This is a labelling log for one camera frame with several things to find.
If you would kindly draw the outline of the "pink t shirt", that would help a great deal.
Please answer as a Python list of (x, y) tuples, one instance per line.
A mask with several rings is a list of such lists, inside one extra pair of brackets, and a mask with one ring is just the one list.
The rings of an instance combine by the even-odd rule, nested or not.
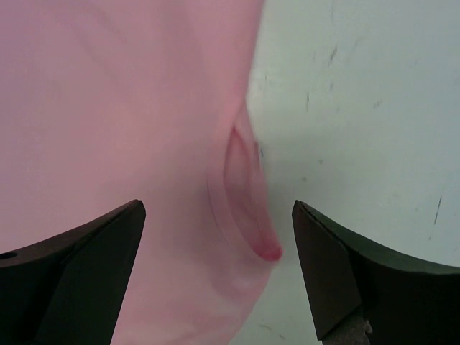
[(282, 249), (247, 112), (262, 1), (3, 1), (1, 248), (130, 200), (114, 344), (227, 344)]

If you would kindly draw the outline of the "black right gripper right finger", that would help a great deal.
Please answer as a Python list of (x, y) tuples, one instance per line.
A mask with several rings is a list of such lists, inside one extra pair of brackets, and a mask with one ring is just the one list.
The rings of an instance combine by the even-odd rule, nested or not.
[(459, 342), (458, 267), (385, 247), (302, 201), (292, 219), (321, 343)]

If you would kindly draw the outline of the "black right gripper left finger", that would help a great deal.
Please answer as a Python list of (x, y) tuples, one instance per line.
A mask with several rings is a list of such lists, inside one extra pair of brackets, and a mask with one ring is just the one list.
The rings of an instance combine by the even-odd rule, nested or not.
[(133, 200), (1, 254), (1, 343), (110, 344), (145, 219)]

